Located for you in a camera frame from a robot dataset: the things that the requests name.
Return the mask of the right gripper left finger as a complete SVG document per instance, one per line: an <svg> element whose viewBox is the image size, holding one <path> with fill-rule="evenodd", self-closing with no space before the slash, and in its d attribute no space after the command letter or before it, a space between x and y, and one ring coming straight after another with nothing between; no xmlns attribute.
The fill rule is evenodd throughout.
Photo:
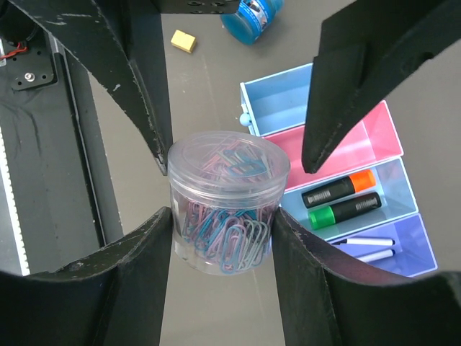
<svg viewBox="0 0 461 346"><path fill-rule="evenodd" d="M172 228L163 207L55 272L2 272L1 344L159 345Z"/></svg>

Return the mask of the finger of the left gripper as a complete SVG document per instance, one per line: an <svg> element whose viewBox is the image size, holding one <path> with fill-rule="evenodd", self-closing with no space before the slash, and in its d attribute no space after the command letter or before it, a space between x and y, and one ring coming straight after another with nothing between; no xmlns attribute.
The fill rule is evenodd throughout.
<svg viewBox="0 0 461 346"><path fill-rule="evenodd" d="M161 16L172 1L13 1L109 93L162 174L173 143Z"/></svg>
<svg viewBox="0 0 461 346"><path fill-rule="evenodd" d="M321 25L302 166L316 173L382 99L460 39L459 1L354 1Z"/></svg>

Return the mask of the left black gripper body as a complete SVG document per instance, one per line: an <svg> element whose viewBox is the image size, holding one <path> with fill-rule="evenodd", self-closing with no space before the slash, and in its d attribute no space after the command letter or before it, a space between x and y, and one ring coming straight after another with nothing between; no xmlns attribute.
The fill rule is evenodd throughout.
<svg viewBox="0 0 461 346"><path fill-rule="evenodd" d="M162 14L234 14L239 0L151 0Z"/></svg>

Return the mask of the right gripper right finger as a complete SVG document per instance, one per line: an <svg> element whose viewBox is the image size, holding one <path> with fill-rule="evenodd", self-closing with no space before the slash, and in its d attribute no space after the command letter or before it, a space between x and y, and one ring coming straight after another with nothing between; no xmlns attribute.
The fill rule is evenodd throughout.
<svg viewBox="0 0 461 346"><path fill-rule="evenodd" d="M458 345L460 274L407 278L342 252L279 209L272 251L287 345Z"/></svg>

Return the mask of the blue capped white marker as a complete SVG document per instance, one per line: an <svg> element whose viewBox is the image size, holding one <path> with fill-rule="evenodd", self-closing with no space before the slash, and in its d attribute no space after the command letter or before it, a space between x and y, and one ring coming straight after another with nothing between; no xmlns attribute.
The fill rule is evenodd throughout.
<svg viewBox="0 0 461 346"><path fill-rule="evenodd" d="M365 263L376 262L380 260L384 260L387 258L391 258L395 255L395 251L393 249L385 249L379 252L373 252L370 254L362 255L356 257L357 260Z"/></svg>

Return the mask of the black capped white marker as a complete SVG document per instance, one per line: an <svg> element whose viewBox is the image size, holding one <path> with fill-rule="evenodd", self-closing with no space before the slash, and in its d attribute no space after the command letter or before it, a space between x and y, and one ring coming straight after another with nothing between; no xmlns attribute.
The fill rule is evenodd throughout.
<svg viewBox="0 0 461 346"><path fill-rule="evenodd" d="M391 247L395 244L395 240L391 238L381 237L352 237L336 241L333 245L350 244L350 245L364 245L364 246L379 246L379 247Z"/></svg>

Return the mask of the green highlighter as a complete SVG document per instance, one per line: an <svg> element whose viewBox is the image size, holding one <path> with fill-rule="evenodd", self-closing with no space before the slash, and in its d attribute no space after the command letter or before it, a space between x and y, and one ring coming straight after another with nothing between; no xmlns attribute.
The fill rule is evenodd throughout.
<svg viewBox="0 0 461 346"><path fill-rule="evenodd" d="M318 230L377 210L381 206L379 194L371 192L313 210L308 217L312 228Z"/></svg>

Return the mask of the blue jar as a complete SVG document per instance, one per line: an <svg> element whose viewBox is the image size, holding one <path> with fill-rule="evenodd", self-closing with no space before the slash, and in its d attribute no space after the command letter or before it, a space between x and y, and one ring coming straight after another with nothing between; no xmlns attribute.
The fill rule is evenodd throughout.
<svg viewBox="0 0 461 346"><path fill-rule="evenodd" d="M224 28L239 42L254 44L279 14L284 0L241 1L235 14L221 14Z"/></svg>

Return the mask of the pink bin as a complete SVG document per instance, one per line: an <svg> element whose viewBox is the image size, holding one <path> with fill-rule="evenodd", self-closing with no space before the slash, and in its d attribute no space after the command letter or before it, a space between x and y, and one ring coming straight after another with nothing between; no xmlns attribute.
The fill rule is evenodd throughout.
<svg viewBox="0 0 461 346"><path fill-rule="evenodd" d="M403 148L385 100L349 131L315 174L304 172L302 166L304 130L302 125L265 137L278 145L290 159L287 190L322 182L403 155Z"/></svg>

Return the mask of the purple bin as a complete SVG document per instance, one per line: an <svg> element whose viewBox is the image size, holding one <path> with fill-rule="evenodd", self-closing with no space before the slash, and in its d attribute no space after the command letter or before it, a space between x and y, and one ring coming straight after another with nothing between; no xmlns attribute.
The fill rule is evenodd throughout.
<svg viewBox="0 0 461 346"><path fill-rule="evenodd" d="M393 257L368 264L406 277L416 277L438 268L423 219L419 214L359 231L330 243L333 245L336 241L356 236L391 238L395 240L395 244L391 247L350 244L334 246L354 258L385 249L393 249L395 251Z"/></svg>

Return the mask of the light blue bin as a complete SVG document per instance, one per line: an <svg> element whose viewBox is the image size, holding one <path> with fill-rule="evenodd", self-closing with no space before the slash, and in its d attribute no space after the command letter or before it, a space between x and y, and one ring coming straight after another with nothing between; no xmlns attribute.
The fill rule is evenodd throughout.
<svg viewBox="0 0 461 346"><path fill-rule="evenodd" d="M281 206L304 228L332 241L419 211L400 158L370 168L375 186L345 198L307 208L302 194L326 183L302 187L284 194Z"/></svg>
<svg viewBox="0 0 461 346"><path fill-rule="evenodd" d="M240 124L269 136L305 124L312 63L240 83Z"/></svg>

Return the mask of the orange highlighter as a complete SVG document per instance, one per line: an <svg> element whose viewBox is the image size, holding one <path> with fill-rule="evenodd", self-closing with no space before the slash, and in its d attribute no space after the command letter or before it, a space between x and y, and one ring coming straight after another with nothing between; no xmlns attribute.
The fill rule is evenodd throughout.
<svg viewBox="0 0 461 346"><path fill-rule="evenodd" d="M301 197L306 208L314 208L368 190L375 185L375 175L371 169L367 169L304 192Z"/></svg>

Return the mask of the grey clear jar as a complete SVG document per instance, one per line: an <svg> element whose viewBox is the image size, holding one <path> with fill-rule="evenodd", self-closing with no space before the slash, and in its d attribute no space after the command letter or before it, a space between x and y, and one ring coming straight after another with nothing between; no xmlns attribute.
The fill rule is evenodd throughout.
<svg viewBox="0 0 461 346"><path fill-rule="evenodd" d="M174 251L210 275L258 267L272 247L272 224L290 160L276 144L247 133L208 131L168 152Z"/></svg>

